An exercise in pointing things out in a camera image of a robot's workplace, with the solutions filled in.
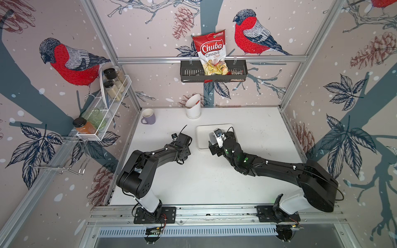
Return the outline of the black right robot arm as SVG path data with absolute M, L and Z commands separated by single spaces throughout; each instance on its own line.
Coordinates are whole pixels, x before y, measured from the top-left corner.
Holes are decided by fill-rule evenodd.
M 277 222 L 291 218 L 300 210 L 314 207 L 333 212 L 338 183 L 317 162 L 285 163 L 243 152 L 234 132 L 216 129 L 209 135 L 212 155 L 224 156 L 230 165 L 246 176 L 264 176 L 294 184 L 299 190 L 278 195 L 271 213 Z

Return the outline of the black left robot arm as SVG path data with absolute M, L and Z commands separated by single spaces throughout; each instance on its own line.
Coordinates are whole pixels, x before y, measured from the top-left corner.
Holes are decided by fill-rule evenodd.
M 162 208 L 161 200 L 151 191 L 157 168 L 170 162 L 184 164 L 191 155 L 189 146 L 192 137 L 174 133 L 172 138 L 171 143 L 158 150 L 135 150 L 116 180 L 123 194 L 132 196 L 143 210 L 155 218 L 161 215 Z

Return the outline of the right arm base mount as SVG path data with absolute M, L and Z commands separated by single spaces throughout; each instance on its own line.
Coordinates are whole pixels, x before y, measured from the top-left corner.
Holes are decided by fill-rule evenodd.
M 271 205 L 259 205 L 256 206 L 256 216 L 259 221 L 266 223 L 281 223 L 281 222 L 300 222 L 300 216 L 298 213 L 289 215 L 283 212 L 281 209 L 274 210 Z

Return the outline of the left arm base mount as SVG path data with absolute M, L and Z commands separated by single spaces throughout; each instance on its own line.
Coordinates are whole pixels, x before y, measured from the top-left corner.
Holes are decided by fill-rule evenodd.
M 134 224 L 174 224 L 176 217 L 176 207 L 161 207 L 150 213 L 139 207 L 135 210 Z

